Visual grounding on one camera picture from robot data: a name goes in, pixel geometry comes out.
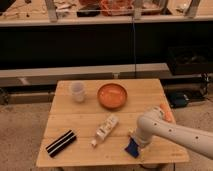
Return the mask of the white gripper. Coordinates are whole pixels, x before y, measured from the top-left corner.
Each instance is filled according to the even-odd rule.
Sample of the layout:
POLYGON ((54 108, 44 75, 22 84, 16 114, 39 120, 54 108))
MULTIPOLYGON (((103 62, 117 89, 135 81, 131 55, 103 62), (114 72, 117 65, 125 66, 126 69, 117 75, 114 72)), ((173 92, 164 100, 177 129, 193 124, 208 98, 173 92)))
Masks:
POLYGON ((130 139, 128 146, 125 151, 132 157, 137 158, 139 156, 138 146, 140 148, 145 148, 150 143, 150 136, 147 133, 143 133, 140 130, 135 130, 130 139))

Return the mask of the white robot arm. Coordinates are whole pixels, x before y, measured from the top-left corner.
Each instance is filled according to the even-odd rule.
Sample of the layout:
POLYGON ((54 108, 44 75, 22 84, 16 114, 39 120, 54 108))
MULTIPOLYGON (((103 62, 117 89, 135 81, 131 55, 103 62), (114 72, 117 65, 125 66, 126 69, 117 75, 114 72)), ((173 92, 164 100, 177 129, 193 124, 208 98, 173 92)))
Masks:
POLYGON ((169 123, 163 115, 160 107, 153 107, 137 118, 125 148, 129 155, 137 158, 139 150, 149 145, 153 136, 159 136, 213 160, 213 133, 169 123))

